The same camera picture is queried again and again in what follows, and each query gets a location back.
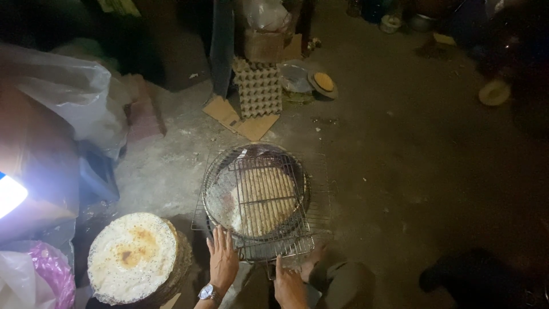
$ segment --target bare foot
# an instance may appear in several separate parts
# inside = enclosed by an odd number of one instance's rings
[[[303,280],[303,282],[309,282],[309,275],[311,274],[312,269],[318,262],[320,262],[324,256],[324,253],[326,253],[327,248],[328,246],[326,244],[316,246],[316,248],[311,251],[305,262],[301,264],[301,280]]]

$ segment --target egg carton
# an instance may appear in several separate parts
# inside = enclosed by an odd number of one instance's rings
[[[282,111],[280,70],[274,64],[237,59],[233,64],[242,118],[278,114]]]

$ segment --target wristwatch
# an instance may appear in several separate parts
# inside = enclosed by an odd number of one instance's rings
[[[214,301],[217,307],[221,305],[221,301],[223,300],[223,297],[221,297],[215,287],[211,284],[208,284],[200,290],[198,298],[200,298],[201,300],[211,299]]]

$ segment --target wire grill rack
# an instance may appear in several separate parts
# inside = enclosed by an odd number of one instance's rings
[[[232,229],[248,262],[308,253],[331,238],[326,157],[296,155],[266,143],[211,150],[192,229]]]

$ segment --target plastic sheet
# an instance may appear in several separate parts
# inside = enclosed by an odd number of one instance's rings
[[[30,255],[0,251],[0,309],[54,309],[55,295]]]
[[[280,0],[244,0],[243,6],[253,30],[284,32],[292,20]]]
[[[76,285],[68,259],[61,251],[34,240],[12,242],[2,250],[26,253],[31,257],[34,270],[46,281],[55,296],[55,309],[69,309],[72,306]]]
[[[297,59],[289,60],[281,63],[279,68],[280,82],[284,89],[301,93],[312,91],[312,86],[307,79],[309,70],[305,62]]]
[[[0,45],[0,62],[17,88],[63,117],[75,140],[90,140],[118,159],[128,127],[120,81],[98,62]]]

